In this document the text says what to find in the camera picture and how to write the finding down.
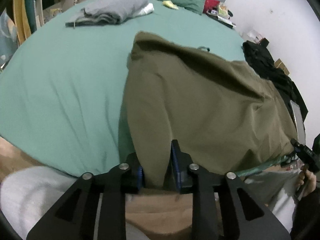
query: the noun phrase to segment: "wall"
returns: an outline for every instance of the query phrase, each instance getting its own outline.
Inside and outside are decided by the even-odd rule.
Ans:
[[[226,0],[239,33],[254,28],[282,59],[309,110],[307,145],[320,133],[320,22],[306,0]]]

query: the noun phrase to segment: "silver bolt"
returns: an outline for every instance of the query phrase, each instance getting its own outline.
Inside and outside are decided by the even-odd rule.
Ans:
[[[196,171],[196,170],[199,169],[199,165],[196,164],[196,163],[192,163],[192,164],[189,165],[189,168],[190,168],[191,170],[193,170],[193,171]]]
[[[91,178],[92,178],[92,174],[89,173],[89,172],[87,172],[87,173],[85,173],[85,174],[82,175],[82,179],[87,180],[87,179],[91,179]]]
[[[121,170],[127,170],[129,168],[129,164],[128,163],[121,163],[119,165],[119,169]]]
[[[236,177],[237,177],[237,175],[234,174],[233,172],[228,172],[227,173],[227,178],[229,178],[229,179],[235,179]]]

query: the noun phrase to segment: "green bed sheet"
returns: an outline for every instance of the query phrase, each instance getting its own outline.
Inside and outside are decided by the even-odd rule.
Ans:
[[[121,25],[65,27],[88,2],[37,30],[0,75],[0,135],[74,176],[107,172],[134,152],[123,93],[138,31],[183,46],[209,47],[227,60],[244,60],[243,40],[235,30],[156,0],[150,0],[152,14]]]

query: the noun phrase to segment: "hand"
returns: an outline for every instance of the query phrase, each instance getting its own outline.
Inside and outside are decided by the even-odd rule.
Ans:
[[[304,189],[302,197],[308,196],[311,192],[313,192],[316,189],[317,184],[317,177],[313,172],[308,170],[309,166],[306,164],[301,167],[301,172],[299,174],[298,180],[297,180],[297,187],[302,186],[304,184],[304,178],[307,176],[309,183],[307,184],[306,188]]]

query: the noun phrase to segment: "black sleeve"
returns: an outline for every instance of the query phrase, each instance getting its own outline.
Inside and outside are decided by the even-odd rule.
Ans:
[[[320,189],[303,197],[297,205],[293,221],[291,239],[315,240],[320,239]]]

